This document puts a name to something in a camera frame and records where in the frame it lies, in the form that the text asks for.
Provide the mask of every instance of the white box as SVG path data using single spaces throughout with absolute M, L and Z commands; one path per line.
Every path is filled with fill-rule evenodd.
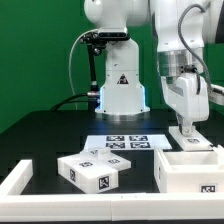
M 96 160 L 90 153 L 59 158 L 58 173 L 88 194 L 118 187 L 118 171 Z
M 154 175 L 160 193 L 224 192 L 224 149 L 163 152 L 155 149 Z

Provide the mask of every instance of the sticker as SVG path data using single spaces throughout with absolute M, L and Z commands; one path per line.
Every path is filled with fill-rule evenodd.
M 200 141 L 198 139 L 188 139 L 188 141 L 192 144 L 198 144 Z
M 109 177 L 102 177 L 99 179 L 99 189 L 103 190 L 110 186 Z
M 90 162 L 85 162 L 85 163 L 80 163 L 79 165 L 82 167 L 89 167 L 89 166 L 92 166 L 93 164 Z
M 120 142 L 124 141 L 124 136 L 107 136 L 107 141 Z
M 120 161 L 117 160 L 117 159 L 112 159 L 112 160 L 109 160 L 108 162 L 111 163 L 111 164 L 120 163 Z
M 131 143 L 132 149 L 150 149 L 151 146 L 148 142 L 132 142 Z
M 70 179 L 74 182 L 76 182 L 76 178 L 75 178 L 75 171 L 70 170 Z
M 216 185 L 203 185 L 201 186 L 201 193 L 215 193 Z
M 127 78 L 126 78 L 126 76 L 124 74 L 120 77 L 120 79 L 119 79 L 117 84 L 121 84 L 121 85 L 129 84 L 128 80 L 127 80 Z
M 130 141 L 148 141 L 147 136 L 129 136 Z
M 97 154 L 98 150 L 94 150 L 94 151 L 90 151 L 90 153 L 92 153 L 93 155 Z
M 106 143 L 106 147 L 110 147 L 111 149 L 125 149 L 125 143 Z

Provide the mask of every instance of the white container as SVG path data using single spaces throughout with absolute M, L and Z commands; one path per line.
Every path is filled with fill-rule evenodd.
M 154 176 L 160 193 L 224 192 L 224 149 L 163 152 L 155 149 Z

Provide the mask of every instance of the white border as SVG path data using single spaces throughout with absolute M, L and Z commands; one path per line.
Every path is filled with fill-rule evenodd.
M 224 193 L 32 195 L 22 160 L 0 186 L 0 222 L 224 219 Z

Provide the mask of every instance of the black tabletop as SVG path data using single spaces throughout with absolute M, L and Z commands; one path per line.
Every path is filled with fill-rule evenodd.
M 197 130 L 214 145 L 224 145 L 223 124 L 224 116 L 212 111 L 207 121 L 195 125 Z M 88 135 L 165 134 L 173 149 L 181 150 L 168 133 L 168 127 L 174 125 L 177 125 L 176 117 L 170 110 L 153 110 L 147 119 L 121 122 L 98 119 L 94 113 L 88 111 L 29 113 L 0 135 L 0 183 L 21 159 L 32 159 L 34 175 L 24 189 L 23 195 L 83 194 L 81 190 L 58 175 L 57 158 L 79 153 L 83 150 Z M 158 192 L 153 176 L 153 151 L 120 150 L 114 153 L 131 161 L 132 168 L 121 171 L 119 188 L 107 193 Z M 181 223 L 200 223 L 200 221 L 188 220 Z

